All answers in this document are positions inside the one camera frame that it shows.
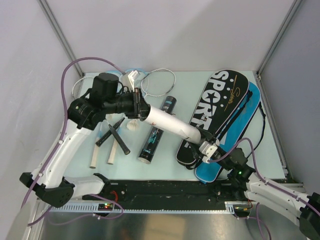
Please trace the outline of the white shuttlecock tube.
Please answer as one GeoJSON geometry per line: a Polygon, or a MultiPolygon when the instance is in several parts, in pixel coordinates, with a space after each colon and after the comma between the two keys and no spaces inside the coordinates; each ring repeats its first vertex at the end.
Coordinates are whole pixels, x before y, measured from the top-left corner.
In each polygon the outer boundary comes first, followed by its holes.
{"type": "Polygon", "coordinates": [[[199,144],[202,139],[201,133],[196,127],[153,106],[150,107],[150,112],[144,122],[165,132],[175,134],[193,144],[199,144]]]}

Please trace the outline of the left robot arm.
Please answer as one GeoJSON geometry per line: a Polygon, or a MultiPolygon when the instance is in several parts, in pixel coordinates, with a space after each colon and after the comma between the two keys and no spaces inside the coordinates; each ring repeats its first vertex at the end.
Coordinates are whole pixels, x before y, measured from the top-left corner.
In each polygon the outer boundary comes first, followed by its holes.
{"type": "Polygon", "coordinates": [[[119,78],[100,73],[92,87],[75,99],[67,110],[60,137],[53,149],[32,172],[24,172],[19,180],[43,202],[55,208],[70,199],[95,195],[107,199],[111,194],[108,179],[100,173],[87,177],[66,177],[69,163],[85,139],[108,114],[124,114],[129,119],[145,120],[150,106],[139,87],[118,92],[119,78]]]}

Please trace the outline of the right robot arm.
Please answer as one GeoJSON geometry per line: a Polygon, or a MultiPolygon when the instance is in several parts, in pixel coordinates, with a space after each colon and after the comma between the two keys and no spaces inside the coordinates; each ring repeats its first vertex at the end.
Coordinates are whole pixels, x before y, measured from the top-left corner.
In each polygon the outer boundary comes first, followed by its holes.
{"type": "Polygon", "coordinates": [[[224,151],[213,134],[201,129],[198,153],[203,162],[218,163],[229,173],[232,197],[238,201],[244,198],[262,204],[299,227],[309,240],[320,238],[320,195],[294,191],[260,174],[256,165],[250,167],[242,149],[236,144],[224,151]]]}

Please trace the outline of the feather shuttlecock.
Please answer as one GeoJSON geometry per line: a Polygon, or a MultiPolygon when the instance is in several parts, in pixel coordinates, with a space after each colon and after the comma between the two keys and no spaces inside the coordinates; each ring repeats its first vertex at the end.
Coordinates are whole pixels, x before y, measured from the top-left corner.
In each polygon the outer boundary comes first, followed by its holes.
{"type": "Polygon", "coordinates": [[[139,121],[137,119],[131,119],[127,122],[126,127],[130,131],[136,131],[139,129],[139,121]]]}

